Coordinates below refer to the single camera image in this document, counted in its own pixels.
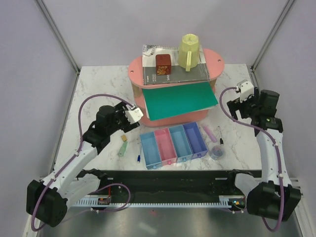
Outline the purple drawer bin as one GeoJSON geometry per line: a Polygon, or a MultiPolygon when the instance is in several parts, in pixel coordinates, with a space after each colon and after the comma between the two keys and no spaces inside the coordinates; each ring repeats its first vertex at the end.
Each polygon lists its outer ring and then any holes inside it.
{"type": "Polygon", "coordinates": [[[192,159],[205,156],[208,152],[208,148],[204,142],[198,124],[196,122],[191,122],[184,124],[183,127],[193,152],[192,159]]]}

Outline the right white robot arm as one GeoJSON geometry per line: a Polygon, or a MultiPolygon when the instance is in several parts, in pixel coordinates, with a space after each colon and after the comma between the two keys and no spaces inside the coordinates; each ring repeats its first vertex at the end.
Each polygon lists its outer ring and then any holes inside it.
{"type": "Polygon", "coordinates": [[[260,148],[261,182],[257,183],[250,173],[236,171],[226,188],[234,195],[240,191],[245,194],[249,214],[285,222],[301,200],[301,192],[293,187],[285,166],[283,124],[275,117],[279,94],[255,87],[245,96],[244,101],[237,98],[227,102],[227,106],[234,122],[238,122],[237,111],[241,118],[251,119],[248,127],[254,129],[260,148]]]}

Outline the sky blue drawer bin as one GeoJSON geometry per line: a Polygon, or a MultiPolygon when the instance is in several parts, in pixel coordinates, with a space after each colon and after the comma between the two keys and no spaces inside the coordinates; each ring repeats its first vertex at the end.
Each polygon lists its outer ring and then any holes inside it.
{"type": "Polygon", "coordinates": [[[169,132],[176,151],[177,163],[191,160],[193,157],[193,152],[183,125],[170,127],[169,132]]]}

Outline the pink highlighter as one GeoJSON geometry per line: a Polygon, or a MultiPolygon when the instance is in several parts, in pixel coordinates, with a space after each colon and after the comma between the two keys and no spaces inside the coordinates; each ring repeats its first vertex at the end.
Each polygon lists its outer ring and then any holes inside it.
{"type": "Polygon", "coordinates": [[[212,133],[212,131],[209,129],[208,126],[203,126],[202,127],[203,130],[205,131],[205,133],[208,135],[208,137],[210,138],[210,140],[213,142],[213,143],[217,143],[217,138],[215,137],[215,135],[212,133]]]}

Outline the pink drawer bin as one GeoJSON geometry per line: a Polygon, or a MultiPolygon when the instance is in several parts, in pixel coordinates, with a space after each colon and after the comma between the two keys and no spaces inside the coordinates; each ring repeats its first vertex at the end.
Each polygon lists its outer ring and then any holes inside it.
{"type": "Polygon", "coordinates": [[[171,165],[177,161],[177,154],[168,128],[154,131],[162,166],[171,165]]]}

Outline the light blue drawer bin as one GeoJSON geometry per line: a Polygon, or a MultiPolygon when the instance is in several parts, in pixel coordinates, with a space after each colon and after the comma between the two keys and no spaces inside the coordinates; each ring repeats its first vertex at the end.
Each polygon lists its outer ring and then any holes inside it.
{"type": "Polygon", "coordinates": [[[162,163],[154,132],[141,134],[140,140],[146,168],[148,170],[160,168],[162,163]]]}

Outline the pink two-tier shelf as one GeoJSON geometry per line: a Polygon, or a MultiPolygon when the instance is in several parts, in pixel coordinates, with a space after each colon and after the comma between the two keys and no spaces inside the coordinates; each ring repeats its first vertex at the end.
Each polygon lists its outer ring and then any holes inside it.
{"type": "Polygon", "coordinates": [[[144,85],[142,57],[128,67],[136,106],[144,114],[140,122],[148,127],[168,126],[204,119],[208,111],[219,104],[215,83],[223,73],[224,60],[215,51],[204,49],[209,82],[144,85]]]}

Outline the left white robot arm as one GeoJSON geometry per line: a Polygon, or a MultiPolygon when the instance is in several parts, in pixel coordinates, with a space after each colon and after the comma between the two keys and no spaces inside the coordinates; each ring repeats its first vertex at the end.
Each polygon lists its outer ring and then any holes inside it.
{"type": "Polygon", "coordinates": [[[26,211],[31,215],[31,228],[38,219],[51,227],[59,225],[67,211],[84,196],[108,190],[105,174],[97,169],[84,171],[109,144],[111,136],[121,130],[125,133],[139,127],[143,117],[140,108],[127,108],[125,102],[102,106],[86,132],[81,132],[79,148],[58,168],[40,181],[33,180],[27,187],[26,211]]]}

